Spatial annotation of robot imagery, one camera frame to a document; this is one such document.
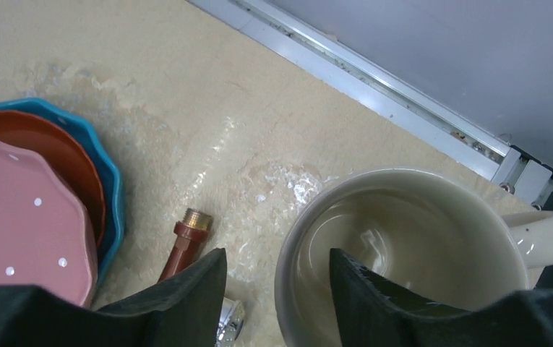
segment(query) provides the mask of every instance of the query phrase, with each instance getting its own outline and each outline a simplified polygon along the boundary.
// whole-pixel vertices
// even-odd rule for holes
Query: ceramic mug
[[[553,212],[500,217],[435,173],[369,171],[317,195],[280,251],[278,322],[287,346],[339,346],[329,251],[341,248],[411,291],[476,310],[529,289],[526,269],[553,265]]]

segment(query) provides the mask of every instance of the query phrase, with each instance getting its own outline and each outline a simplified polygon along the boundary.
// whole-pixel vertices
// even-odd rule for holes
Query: blue bowl
[[[125,205],[121,172],[103,149],[93,126],[86,119],[66,112],[40,98],[0,102],[0,110],[32,113],[48,119],[68,132],[85,149],[98,170],[106,201],[106,229],[98,249],[98,285],[123,241]]]

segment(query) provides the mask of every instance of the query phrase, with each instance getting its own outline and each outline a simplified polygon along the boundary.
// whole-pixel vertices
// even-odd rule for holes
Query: pink bowl
[[[39,154],[0,142],[0,284],[36,284],[88,306],[96,258],[78,198]]]

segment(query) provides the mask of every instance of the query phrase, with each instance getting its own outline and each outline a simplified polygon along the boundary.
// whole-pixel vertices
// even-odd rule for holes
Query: red pipe fitting
[[[183,220],[176,222],[174,227],[176,242],[158,282],[181,272],[195,261],[197,251],[208,239],[212,222],[212,216],[191,208],[187,209]]]

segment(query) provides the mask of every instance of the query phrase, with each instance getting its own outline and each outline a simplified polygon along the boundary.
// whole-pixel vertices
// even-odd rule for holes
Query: mug rim
[[[513,266],[517,267],[519,269],[519,273],[522,274],[522,276],[518,279],[521,282],[519,284],[522,288],[528,288],[527,267],[525,266],[523,257],[518,251],[515,240],[512,235],[510,235],[506,222],[504,222],[500,214],[494,211],[476,192],[466,188],[456,180],[451,179],[444,174],[426,169],[405,166],[397,168],[373,168],[352,174],[344,178],[335,186],[317,194],[317,196],[311,199],[298,214],[297,219],[293,222],[289,232],[283,240],[278,254],[274,277],[274,300],[278,325],[287,346],[310,346],[315,341],[315,338],[313,338],[314,334],[310,333],[308,329],[305,328],[306,323],[299,316],[296,297],[293,294],[295,283],[293,279],[294,269],[297,255],[299,254],[299,250],[301,248],[301,241],[304,236],[318,217],[320,217],[321,214],[327,211],[335,203],[368,190],[368,187],[351,189],[350,187],[356,182],[363,180],[368,176],[376,176],[393,172],[402,172],[407,174],[414,173],[421,174],[422,176],[438,177],[458,190],[462,197],[465,197],[468,201],[475,202],[476,207],[479,208],[479,213],[484,213],[488,216],[490,215],[494,222],[500,225],[500,234],[508,240],[508,244],[510,245],[510,247],[506,248],[508,248],[510,252],[515,255],[515,259],[517,261],[516,265]]]

